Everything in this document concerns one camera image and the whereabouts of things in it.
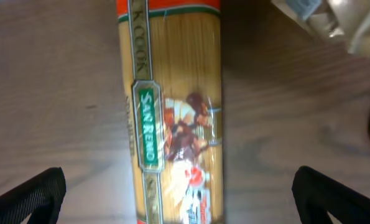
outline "spaghetti package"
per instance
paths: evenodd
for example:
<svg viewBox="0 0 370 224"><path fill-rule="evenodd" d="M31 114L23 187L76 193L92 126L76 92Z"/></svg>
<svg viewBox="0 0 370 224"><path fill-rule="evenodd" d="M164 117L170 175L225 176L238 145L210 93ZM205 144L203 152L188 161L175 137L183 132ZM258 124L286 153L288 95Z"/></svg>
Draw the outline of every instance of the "spaghetti package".
<svg viewBox="0 0 370 224"><path fill-rule="evenodd" d="M370 0L272 0L313 37L344 40L348 52L370 56Z"/></svg>
<svg viewBox="0 0 370 224"><path fill-rule="evenodd" d="M223 223L219 9L117 0L138 223Z"/></svg>

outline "green stripe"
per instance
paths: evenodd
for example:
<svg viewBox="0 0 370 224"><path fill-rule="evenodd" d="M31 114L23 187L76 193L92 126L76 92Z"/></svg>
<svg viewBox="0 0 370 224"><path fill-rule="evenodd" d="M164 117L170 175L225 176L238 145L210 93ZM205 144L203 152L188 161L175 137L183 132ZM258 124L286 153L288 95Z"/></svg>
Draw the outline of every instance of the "green stripe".
<svg viewBox="0 0 370 224"><path fill-rule="evenodd" d="M217 10L200 6L200 7L183 7L179 9L153 11L153 12L149 12L149 17L170 16L170 15L175 15L175 14L184 14L184 13L191 13L191 12L207 12L210 14L214 14L216 16L220 16L220 12L218 12ZM118 22L125 22L125 21L128 21L128 14L125 14L118 18Z"/></svg>

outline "green label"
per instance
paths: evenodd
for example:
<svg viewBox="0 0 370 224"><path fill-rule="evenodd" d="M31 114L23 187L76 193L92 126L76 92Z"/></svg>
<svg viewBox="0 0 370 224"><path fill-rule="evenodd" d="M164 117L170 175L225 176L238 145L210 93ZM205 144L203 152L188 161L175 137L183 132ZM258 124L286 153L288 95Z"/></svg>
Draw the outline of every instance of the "green label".
<svg viewBox="0 0 370 224"><path fill-rule="evenodd" d="M159 165L157 136L155 131L154 92L152 88L139 90L141 125L143 135L144 164Z"/></svg>

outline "wood grain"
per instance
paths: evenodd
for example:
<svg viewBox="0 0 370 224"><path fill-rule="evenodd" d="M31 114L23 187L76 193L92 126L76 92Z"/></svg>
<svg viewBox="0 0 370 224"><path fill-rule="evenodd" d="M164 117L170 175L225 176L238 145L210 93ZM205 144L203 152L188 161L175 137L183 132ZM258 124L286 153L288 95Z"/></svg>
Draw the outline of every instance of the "wood grain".
<svg viewBox="0 0 370 224"><path fill-rule="evenodd" d="M370 197L370 58L223 1L227 223L299 223L309 165ZM52 166L59 223L135 223L114 1L0 1L0 195Z"/></svg>

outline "wooden table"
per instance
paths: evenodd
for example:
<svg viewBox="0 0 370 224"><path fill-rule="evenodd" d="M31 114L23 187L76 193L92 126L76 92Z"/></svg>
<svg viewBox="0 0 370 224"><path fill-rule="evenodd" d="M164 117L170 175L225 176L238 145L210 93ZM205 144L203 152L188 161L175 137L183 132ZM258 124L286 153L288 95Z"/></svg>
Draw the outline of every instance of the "wooden table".
<svg viewBox="0 0 370 224"><path fill-rule="evenodd" d="M301 165L370 197L370 59L269 1L222 8L227 223L300 223ZM116 21L113 0L0 0L0 195L60 166L59 223L135 223Z"/></svg>

